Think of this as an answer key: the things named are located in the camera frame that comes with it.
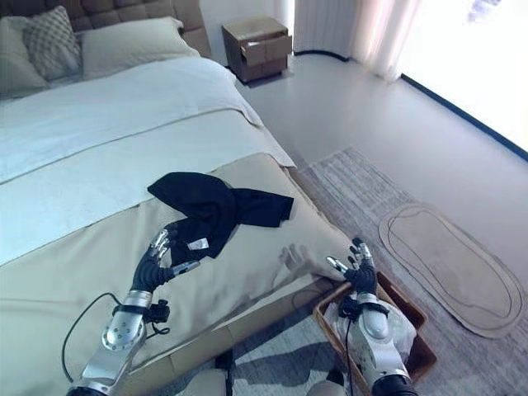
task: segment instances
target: oval mat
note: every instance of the oval mat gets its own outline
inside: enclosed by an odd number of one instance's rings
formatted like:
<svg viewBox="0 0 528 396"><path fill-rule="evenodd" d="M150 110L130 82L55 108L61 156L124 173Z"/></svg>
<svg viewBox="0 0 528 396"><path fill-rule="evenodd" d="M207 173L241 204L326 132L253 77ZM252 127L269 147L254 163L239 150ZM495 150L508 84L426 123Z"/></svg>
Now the oval mat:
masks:
<svg viewBox="0 0 528 396"><path fill-rule="evenodd" d="M502 262L434 208L411 204L379 226L381 240L429 293L472 332L503 337L526 294Z"/></svg>

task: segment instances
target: white curtain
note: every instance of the white curtain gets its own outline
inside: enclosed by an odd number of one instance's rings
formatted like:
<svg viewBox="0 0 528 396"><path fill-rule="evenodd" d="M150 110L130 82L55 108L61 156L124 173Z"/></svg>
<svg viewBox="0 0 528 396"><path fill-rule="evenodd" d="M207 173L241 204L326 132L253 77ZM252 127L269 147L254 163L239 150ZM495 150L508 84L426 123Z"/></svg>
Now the white curtain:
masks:
<svg viewBox="0 0 528 396"><path fill-rule="evenodd" d="M335 7L334 0L297 0L294 49L353 58L394 81L401 75L399 60L421 1L339 0Z"/></svg>

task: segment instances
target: black cloth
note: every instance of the black cloth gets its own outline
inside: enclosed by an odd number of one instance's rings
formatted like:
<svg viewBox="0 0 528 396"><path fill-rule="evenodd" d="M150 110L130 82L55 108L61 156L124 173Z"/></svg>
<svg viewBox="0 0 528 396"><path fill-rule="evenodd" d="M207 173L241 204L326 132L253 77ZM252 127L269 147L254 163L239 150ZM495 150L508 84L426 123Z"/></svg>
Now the black cloth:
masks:
<svg viewBox="0 0 528 396"><path fill-rule="evenodd" d="M229 188L218 177L194 172L168 173L149 186L148 192L187 216L177 222L177 240L171 248L174 266L217 257L237 224L279 227L290 218L294 202L270 192ZM188 243L202 238L207 238L208 248L188 248Z"/></svg>

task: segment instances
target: beige bed runner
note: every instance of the beige bed runner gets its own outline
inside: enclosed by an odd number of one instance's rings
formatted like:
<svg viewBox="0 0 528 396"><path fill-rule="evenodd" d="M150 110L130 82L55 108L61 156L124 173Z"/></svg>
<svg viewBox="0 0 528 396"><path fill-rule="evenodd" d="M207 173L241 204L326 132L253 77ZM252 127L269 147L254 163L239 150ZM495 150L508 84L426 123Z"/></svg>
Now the beige bed runner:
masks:
<svg viewBox="0 0 528 396"><path fill-rule="evenodd" d="M483 337L508 334L526 294L502 262L430 206L398 208L379 226L387 249L455 318Z"/></svg>
<svg viewBox="0 0 528 396"><path fill-rule="evenodd" d="M189 274L159 288L154 298L169 301L171 332L149 340L134 360L136 367L167 356L263 298L302 290L318 279L312 274L336 279L324 258L347 258L348 238L318 213L272 157L252 155L211 174L231 186L294 197L290 220L278 229L240 225L216 259L206 257ZM66 394L60 348L73 320L100 293L123 298L153 235L181 218L161 201L147 200L1 266L0 394ZM112 308L110 299L97 303L73 332L66 352L72 376L95 351Z"/></svg>

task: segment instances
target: rug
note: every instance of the rug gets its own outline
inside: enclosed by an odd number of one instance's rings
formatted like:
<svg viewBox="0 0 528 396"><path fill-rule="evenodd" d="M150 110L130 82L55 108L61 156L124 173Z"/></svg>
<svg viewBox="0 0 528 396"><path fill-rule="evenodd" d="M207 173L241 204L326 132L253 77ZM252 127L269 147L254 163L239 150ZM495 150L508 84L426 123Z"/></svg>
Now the rug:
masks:
<svg viewBox="0 0 528 396"><path fill-rule="evenodd" d="M384 248L380 222L399 206L416 200L352 148L298 172L296 180L350 238L363 237L375 265L427 315L421 334L438 362L416 384L421 396L528 394L528 318L524 316L504 338L477 336L462 327ZM299 308L234 347L234 396L304 396L312 384L325 378L335 355L312 319L311 308ZM154 395L179 394L196 372L211 365L206 363Z"/></svg>
<svg viewBox="0 0 528 396"><path fill-rule="evenodd" d="M472 332L503 337L525 314L519 280L435 208L397 208L381 222L379 235L387 250Z"/></svg>

